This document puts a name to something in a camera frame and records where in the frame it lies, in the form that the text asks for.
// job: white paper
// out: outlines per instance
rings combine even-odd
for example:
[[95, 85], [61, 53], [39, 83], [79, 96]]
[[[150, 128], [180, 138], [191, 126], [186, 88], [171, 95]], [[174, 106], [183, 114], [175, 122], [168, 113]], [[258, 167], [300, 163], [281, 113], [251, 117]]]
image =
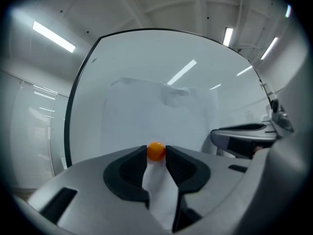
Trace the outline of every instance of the white paper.
[[[121, 78], [106, 100], [100, 154], [161, 142], [194, 151], [216, 153], [209, 134], [219, 128], [216, 90], [176, 89], [161, 83]], [[174, 221], [178, 188], [165, 160], [148, 159], [143, 188], [149, 212], [166, 230]]]

